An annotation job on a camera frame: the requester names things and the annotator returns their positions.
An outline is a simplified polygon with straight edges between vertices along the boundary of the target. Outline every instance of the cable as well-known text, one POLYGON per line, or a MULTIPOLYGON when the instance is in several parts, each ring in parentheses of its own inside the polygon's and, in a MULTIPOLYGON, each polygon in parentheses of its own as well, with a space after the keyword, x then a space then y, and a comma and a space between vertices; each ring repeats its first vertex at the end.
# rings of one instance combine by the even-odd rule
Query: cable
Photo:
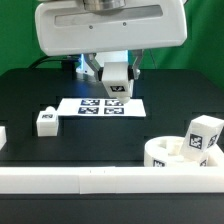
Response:
POLYGON ((61 63, 70 62, 70 63, 75 63, 75 62, 79 62, 79 57, 80 57, 80 55, 77 55, 76 57, 68 56, 67 58, 63 58, 63 59, 46 60, 50 57, 49 56, 44 56, 44 57, 41 57, 40 59, 36 60, 35 62, 33 62, 28 68, 29 69, 35 69, 39 65, 41 65, 43 63, 46 63, 46 62, 61 62, 61 63))
POLYGON ((36 60, 35 62, 33 62, 28 68, 32 69, 32 68, 36 68, 39 64, 41 64, 42 61, 46 60, 50 58, 49 56, 43 56, 41 58, 39 58, 38 60, 36 60))
POLYGON ((150 49, 149 52, 150 52, 150 55, 151 55, 151 58, 152 58, 152 62, 153 62, 154 68, 157 69, 156 61, 155 61, 154 55, 152 53, 152 50, 150 49))

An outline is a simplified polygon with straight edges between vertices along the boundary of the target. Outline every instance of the green screen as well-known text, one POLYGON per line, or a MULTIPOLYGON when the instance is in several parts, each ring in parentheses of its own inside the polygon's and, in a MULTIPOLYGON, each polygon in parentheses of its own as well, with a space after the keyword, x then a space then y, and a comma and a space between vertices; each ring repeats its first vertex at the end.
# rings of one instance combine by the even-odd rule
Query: green screen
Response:
MULTIPOLYGON (((37 41, 36 0, 0 3, 0 74, 26 68, 44 54, 37 41)), ((181 47, 152 49, 158 69, 191 69, 202 72, 224 88, 224 1, 189 0, 185 5, 188 39, 181 47)), ((154 68, 149 51, 141 68, 154 68)))

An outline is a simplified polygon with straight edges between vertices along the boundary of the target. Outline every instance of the white cube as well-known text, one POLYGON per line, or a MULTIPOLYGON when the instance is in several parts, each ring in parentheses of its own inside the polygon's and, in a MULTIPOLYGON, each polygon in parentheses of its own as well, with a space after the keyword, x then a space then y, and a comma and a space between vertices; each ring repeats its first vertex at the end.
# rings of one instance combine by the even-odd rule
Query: white cube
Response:
POLYGON ((57 136, 58 124, 56 111, 40 111, 37 119, 38 136, 57 136))
POLYGON ((0 150, 3 148, 5 143, 6 143, 5 127, 4 126, 0 126, 0 150))
POLYGON ((128 80, 127 62, 104 64, 102 83, 110 97, 131 97, 133 83, 128 80))
POLYGON ((202 163, 209 149, 217 143, 223 125, 223 120, 205 115, 192 120, 180 154, 202 163))

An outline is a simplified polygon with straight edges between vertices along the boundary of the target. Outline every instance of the black and white square marker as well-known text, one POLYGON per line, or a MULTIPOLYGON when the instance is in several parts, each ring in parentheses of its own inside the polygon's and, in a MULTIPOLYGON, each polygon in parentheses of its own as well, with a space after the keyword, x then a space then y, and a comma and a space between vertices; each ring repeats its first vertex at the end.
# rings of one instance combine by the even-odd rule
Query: black and white square marker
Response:
POLYGON ((53 114, 44 114, 42 115, 42 119, 52 119, 53 118, 53 114))
POLYGON ((105 100, 105 106, 124 106, 124 104, 120 103, 119 100, 105 100))
POLYGON ((154 160, 153 160, 153 166, 154 166, 154 167, 165 167, 165 166, 166 166, 166 163, 154 159, 154 160))
POLYGON ((104 114, 124 114, 124 108, 119 108, 119 107, 110 107, 110 108, 104 108, 104 114))
POLYGON ((125 92, 124 86, 111 86, 112 92, 125 92))
POLYGON ((207 160, 201 162, 200 166, 207 166, 207 160))
POLYGON ((211 140, 208 143, 208 148, 212 147, 213 145, 215 145, 216 139, 217 139, 218 135, 215 135, 211 138, 211 140))
POLYGON ((100 100, 82 100, 82 106, 99 106, 100 100))
POLYGON ((189 145, 191 147, 202 149, 202 141, 203 141, 203 138, 201 136, 190 134, 189 145))
POLYGON ((80 107, 78 114, 98 114, 99 107, 80 107))

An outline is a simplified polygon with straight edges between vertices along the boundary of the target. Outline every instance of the black table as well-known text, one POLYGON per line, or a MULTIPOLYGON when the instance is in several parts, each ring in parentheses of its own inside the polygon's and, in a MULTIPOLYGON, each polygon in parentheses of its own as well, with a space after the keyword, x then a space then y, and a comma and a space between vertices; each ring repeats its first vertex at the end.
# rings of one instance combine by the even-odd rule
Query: black table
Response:
MULTIPOLYGON (((185 136, 200 115, 224 119, 224 91, 188 70, 143 70, 133 98, 147 117, 60 117, 59 134, 38 138, 40 110, 62 98, 107 98, 102 84, 57 69, 0 77, 2 167, 143 166, 144 144, 185 136)), ((224 136, 219 146, 224 149, 224 136)), ((224 194, 0 195, 2 223, 222 223, 224 194)))

